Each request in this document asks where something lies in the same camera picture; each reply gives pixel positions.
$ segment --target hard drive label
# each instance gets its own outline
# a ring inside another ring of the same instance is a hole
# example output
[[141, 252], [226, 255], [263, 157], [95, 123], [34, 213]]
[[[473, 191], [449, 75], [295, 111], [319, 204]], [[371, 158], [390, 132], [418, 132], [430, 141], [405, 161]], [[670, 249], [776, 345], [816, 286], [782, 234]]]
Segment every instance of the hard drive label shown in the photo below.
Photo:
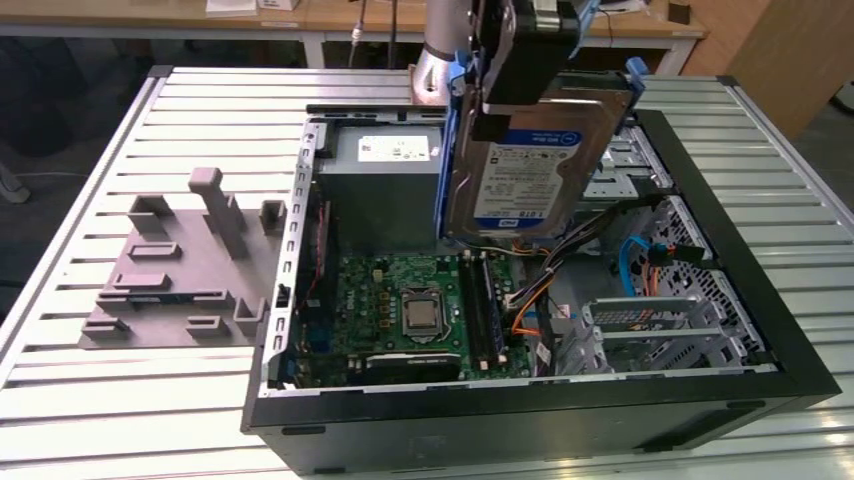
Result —
[[549, 217], [564, 185], [558, 165], [581, 141], [580, 132], [510, 130], [490, 144], [474, 215], [485, 228], [528, 228]]

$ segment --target black computer case frame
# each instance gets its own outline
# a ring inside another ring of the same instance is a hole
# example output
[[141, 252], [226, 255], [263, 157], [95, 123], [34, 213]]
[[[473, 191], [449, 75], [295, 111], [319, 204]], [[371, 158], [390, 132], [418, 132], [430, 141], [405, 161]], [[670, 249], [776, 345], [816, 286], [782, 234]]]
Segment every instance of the black computer case frame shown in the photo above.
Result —
[[756, 322], [770, 352], [761, 354], [773, 355], [766, 361], [780, 371], [259, 398], [259, 335], [243, 431], [262, 435], [297, 473], [690, 449], [841, 392], [664, 114], [640, 110], [634, 120]]

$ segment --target sticker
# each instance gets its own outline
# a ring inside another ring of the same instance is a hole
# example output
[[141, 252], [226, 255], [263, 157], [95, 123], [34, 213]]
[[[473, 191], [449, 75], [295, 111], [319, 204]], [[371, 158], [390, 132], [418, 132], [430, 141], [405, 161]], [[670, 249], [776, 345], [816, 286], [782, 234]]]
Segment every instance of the sticker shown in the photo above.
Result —
[[262, 22], [262, 27], [299, 28], [299, 23], [294, 22]]
[[542, 343], [537, 344], [537, 356], [544, 361], [546, 365], [552, 364], [552, 351], [546, 348], [546, 345]]
[[429, 162], [428, 136], [365, 136], [359, 139], [361, 162]]
[[526, 228], [546, 219], [564, 186], [558, 165], [581, 142], [578, 132], [509, 130], [490, 144], [474, 214], [484, 227]]

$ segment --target ram slot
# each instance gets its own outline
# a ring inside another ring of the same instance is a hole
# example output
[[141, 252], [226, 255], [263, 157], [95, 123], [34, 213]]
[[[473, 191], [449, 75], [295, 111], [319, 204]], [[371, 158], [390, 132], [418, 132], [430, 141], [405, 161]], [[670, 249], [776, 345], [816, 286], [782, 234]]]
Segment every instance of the ram slot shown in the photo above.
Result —
[[464, 315], [466, 318], [466, 332], [469, 336], [469, 357], [476, 370], [490, 368], [490, 333], [488, 328], [486, 312], [482, 310], [482, 290], [478, 288], [478, 272], [472, 254], [460, 255], [460, 286], [464, 297]]
[[481, 270], [484, 280], [478, 282], [484, 289], [484, 299], [486, 301], [486, 314], [490, 330], [490, 352], [493, 353], [494, 362], [498, 364], [508, 363], [508, 356], [505, 355], [505, 333], [502, 332], [502, 314], [498, 309], [498, 297], [496, 289], [493, 288], [493, 273], [490, 272], [490, 261], [486, 254], [481, 255]]

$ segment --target metal workbench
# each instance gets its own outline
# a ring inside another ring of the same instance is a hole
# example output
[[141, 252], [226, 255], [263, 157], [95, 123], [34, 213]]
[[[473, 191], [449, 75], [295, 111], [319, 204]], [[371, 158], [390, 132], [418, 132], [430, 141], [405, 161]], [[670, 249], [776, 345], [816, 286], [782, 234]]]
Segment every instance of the metal workbench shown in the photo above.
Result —
[[[222, 68], [147, 80], [0, 330], [0, 477], [295, 478], [239, 432], [251, 348], [85, 351], [81, 326], [135, 194], [202, 208], [187, 174], [206, 165], [243, 207], [285, 200], [306, 104], [406, 103], [408, 82], [406, 72]], [[666, 113], [845, 393], [694, 451], [396, 478], [854, 476], [852, 215], [738, 87], [662, 77], [649, 87], [641, 107]]]

